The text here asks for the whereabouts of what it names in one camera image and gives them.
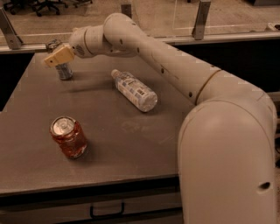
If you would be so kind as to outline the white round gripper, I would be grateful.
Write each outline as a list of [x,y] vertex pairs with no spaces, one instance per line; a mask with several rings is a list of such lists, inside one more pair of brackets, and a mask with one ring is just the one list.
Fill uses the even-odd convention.
[[77,28],[69,38],[69,45],[61,45],[50,53],[44,62],[48,67],[67,63],[74,59],[74,55],[80,58],[91,58],[105,53],[106,45],[103,43],[103,26],[86,26]]

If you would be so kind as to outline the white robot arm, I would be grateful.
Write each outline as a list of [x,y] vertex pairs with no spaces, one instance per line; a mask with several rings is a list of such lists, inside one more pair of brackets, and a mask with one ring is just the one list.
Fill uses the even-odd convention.
[[122,13],[75,30],[45,63],[127,53],[194,105],[178,134],[184,223],[277,224],[277,111],[259,87],[148,36]]

